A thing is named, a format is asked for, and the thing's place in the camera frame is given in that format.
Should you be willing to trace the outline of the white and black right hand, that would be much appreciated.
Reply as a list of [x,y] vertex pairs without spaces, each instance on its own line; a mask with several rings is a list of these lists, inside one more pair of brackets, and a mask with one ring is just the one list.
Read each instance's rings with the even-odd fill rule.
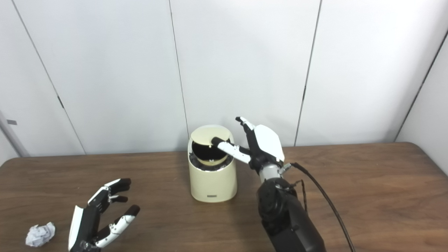
[[236,117],[235,120],[244,129],[248,148],[234,145],[219,137],[212,138],[212,146],[248,164],[257,173],[269,166],[275,167],[275,170],[282,168],[285,155],[279,136],[275,131],[265,125],[254,125],[244,117]]

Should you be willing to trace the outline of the white and black left hand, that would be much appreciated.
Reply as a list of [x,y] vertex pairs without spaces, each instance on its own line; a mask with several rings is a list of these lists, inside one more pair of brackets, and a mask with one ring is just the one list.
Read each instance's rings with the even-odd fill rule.
[[128,228],[140,212],[138,205],[132,205],[123,215],[102,229],[99,229],[99,222],[111,204],[128,201],[128,197],[119,196],[118,193],[129,190],[131,183],[130,178],[108,182],[91,196],[84,208],[74,207],[69,230],[69,252],[100,252]]

